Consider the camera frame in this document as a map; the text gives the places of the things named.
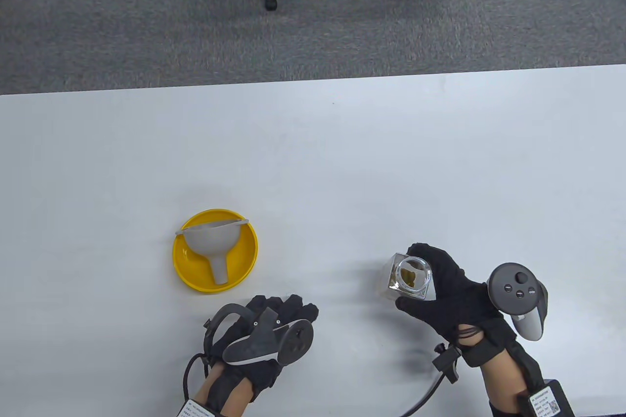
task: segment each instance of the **cable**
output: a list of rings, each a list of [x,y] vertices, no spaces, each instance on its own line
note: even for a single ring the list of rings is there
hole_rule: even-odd
[[[426,392],[426,394],[424,395],[424,397],[422,397],[420,399],[420,402],[418,402],[417,404],[415,404],[412,408],[410,408],[409,410],[407,410],[404,414],[402,414],[400,417],[409,417],[410,415],[413,415],[414,413],[416,413],[418,410],[420,410],[424,404],[426,404],[428,402],[428,400],[432,397],[432,395],[434,394],[434,392],[436,392],[437,388],[439,387],[439,385],[441,384],[441,381],[443,381],[443,378],[445,377],[445,375],[443,373],[440,373],[440,376],[435,379],[432,384],[431,387],[429,388],[429,390]]]
[[[189,379],[189,372],[192,368],[194,362],[199,359],[205,357],[203,353],[195,354],[192,359],[187,363],[187,368],[185,368],[185,373],[183,374],[183,396],[185,397],[185,402],[189,400],[189,388],[187,387],[187,380]],[[208,377],[208,365],[204,363],[204,377]]]

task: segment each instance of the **yellow bowl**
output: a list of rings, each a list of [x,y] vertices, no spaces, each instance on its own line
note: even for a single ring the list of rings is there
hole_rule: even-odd
[[[192,216],[181,227],[181,230],[195,225],[202,225],[202,223],[222,220],[244,220],[244,217],[230,210],[207,210]],[[258,252],[259,241],[257,240],[257,234],[254,232],[252,225],[246,223],[241,226],[239,242],[226,256],[228,283],[225,285],[217,285],[213,281],[208,260],[189,249],[184,236],[176,236],[172,257],[174,258],[174,268],[183,282],[197,291],[219,293],[233,288],[244,281],[254,268]]]

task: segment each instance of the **qr code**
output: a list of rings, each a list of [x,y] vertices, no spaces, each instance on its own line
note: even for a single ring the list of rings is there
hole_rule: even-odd
[[[553,415],[556,415],[559,412],[561,412],[561,409],[559,409],[559,405],[557,404],[556,401],[550,401],[548,404],[550,404],[550,410],[553,412]]]

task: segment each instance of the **glass jar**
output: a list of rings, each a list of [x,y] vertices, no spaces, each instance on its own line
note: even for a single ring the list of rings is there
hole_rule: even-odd
[[[431,280],[432,270],[424,259],[396,253],[383,267],[378,291],[391,300],[400,295],[423,300]]]

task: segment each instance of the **hand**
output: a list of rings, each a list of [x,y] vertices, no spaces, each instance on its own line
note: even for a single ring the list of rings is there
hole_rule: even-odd
[[[319,313],[317,306],[311,303],[303,306],[302,298],[297,295],[291,295],[284,302],[280,298],[266,298],[265,296],[257,295],[252,298],[246,307],[257,314],[260,314],[266,308],[271,308],[278,313],[278,319],[283,325],[297,319],[306,319],[312,323],[317,319]],[[210,365],[214,366],[216,363],[221,363],[225,348],[233,341],[250,335],[252,327],[242,318],[230,326],[222,338],[211,347],[211,350],[205,351]],[[253,387],[254,400],[261,391],[273,386],[281,371],[282,366],[277,361],[268,360],[239,366],[226,365],[223,373],[237,373],[249,379]]]
[[[396,307],[424,321],[448,342],[458,343],[460,325],[481,327],[485,321],[502,318],[487,293],[487,285],[472,282],[450,255],[425,243],[409,247],[409,256],[429,263],[436,299],[423,301],[400,297]]]

